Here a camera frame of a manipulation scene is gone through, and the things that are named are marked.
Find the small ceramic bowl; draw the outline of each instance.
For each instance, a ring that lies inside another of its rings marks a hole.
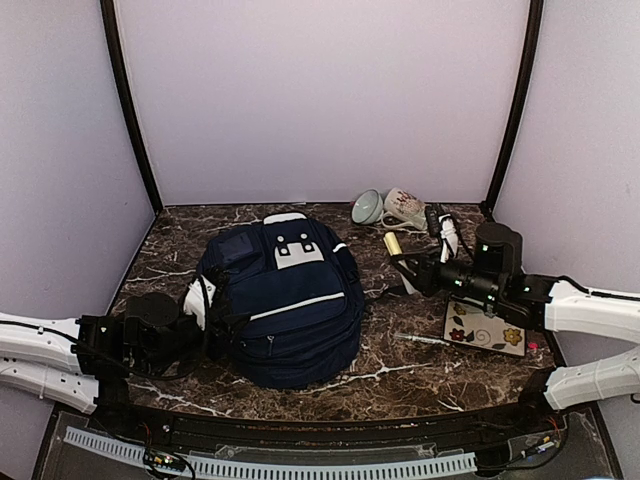
[[[367,190],[354,203],[351,219],[358,225],[373,225],[382,218],[383,209],[382,195],[377,190]]]

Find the backpack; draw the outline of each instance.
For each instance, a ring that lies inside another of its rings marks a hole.
[[[364,292],[347,246],[301,213],[273,215],[209,241],[197,274],[228,273],[225,296],[248,321],[226,345],[267,388],[304,388],[348,367],[360,346]]]

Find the marble surface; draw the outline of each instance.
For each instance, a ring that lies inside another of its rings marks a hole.
[[[459,221],[469,245],[484,221],[475,205],[446,207]],[[354,254],[364,290],[375,297],[400,283],[390,266],[377,227],[351,223],[346,204],[227,205],[165,209],[150,232],[119,293],[114,312],[126,299],[151,291],[178,298],[186,288],[207,241],[235,225],[265,216],[301,211],[331,226]],[[405,252],[435,244],[426,233],[402,231]],[[446,296],[385,297],[374,303],[362,326],[358,357],[348,370],[303,391],[261,389],[237,375],[223,359],[206,362],[194,374],[172,382],[129,380],[134,403],[185,413],[238,419],[287,421],[362,421],[467,411],[517,401],[529,376],[553,365],[543,335],[528,333],[538,345],[517,358],[452,344],[398,338],[403,333],[442,337]]]

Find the mug with red print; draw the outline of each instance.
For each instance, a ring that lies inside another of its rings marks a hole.
[[[382,215],[382,225],[389,230],[405,227],[426,230],[427,217],[425,207],[426,204],[423,201],[410,193],[399,188],[393,188],[384,201],[385,212]],[[388,223],[388,220],[392,218],[400,220],[401,223]]]

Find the backpack zipper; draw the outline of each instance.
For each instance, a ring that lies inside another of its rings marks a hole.
[[[271,356],[271,354],[273,353],[273,340],[276,337],[274,337],[273,335],[267,335],[267,340],[269,342],[269,353],[268,355]]]

